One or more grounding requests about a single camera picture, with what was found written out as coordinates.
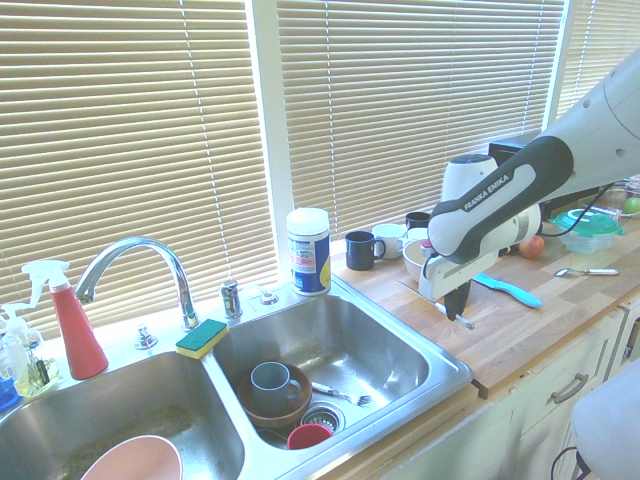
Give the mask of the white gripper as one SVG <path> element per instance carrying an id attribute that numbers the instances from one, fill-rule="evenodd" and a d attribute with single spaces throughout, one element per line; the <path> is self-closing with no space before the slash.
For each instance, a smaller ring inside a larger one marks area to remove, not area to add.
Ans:
<path id="1" fill-rule="evenodd" d="M 493 266 L 497 259 L 497 251 L 464 264 L 454 263 L 441 255 L 431 258 L 422 267 L 418 291 L 431 301 L 445 296 L 447 318 L 455 321 L 466 308 L 470 280 Z"/>

